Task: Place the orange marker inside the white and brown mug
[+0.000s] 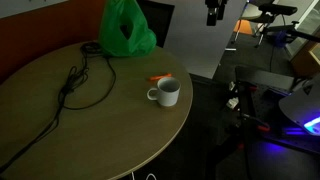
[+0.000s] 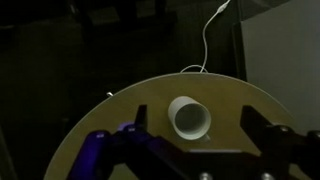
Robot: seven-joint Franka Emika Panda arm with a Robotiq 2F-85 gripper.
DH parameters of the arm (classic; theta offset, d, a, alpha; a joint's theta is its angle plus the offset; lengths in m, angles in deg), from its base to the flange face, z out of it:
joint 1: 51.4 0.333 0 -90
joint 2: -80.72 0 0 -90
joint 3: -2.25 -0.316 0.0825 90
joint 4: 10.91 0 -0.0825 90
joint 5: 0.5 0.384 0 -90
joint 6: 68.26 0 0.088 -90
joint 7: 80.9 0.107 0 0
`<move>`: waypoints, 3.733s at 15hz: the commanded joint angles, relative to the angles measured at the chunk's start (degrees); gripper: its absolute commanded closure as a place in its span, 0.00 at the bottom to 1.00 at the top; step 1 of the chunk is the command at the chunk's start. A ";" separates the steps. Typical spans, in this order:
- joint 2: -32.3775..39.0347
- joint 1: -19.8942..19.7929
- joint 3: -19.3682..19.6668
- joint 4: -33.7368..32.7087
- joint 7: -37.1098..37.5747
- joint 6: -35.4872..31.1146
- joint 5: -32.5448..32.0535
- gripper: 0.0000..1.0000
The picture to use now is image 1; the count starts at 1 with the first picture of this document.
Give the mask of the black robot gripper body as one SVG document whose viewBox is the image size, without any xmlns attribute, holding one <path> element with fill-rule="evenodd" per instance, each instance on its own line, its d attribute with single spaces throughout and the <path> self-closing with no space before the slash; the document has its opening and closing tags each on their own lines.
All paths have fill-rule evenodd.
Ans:
<svg viewBox="0 0 320 180">
<path fill-rule="evenodd" d="M 215 26 L 218 20 L 223 19 L 227 2 L 228 0 L 205 0 L 208 8 L 207 26 Z"/>
</svg>

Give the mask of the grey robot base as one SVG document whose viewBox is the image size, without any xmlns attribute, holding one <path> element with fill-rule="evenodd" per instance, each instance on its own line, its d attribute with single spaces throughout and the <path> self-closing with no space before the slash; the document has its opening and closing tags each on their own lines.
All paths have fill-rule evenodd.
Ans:
<svg viewBox="0 0 320 180">
<path fill-rule="evenodd" d="M 279 101 L 282 113 L 312 136 L 320 136 L 320 75 Z"/>
</svg>

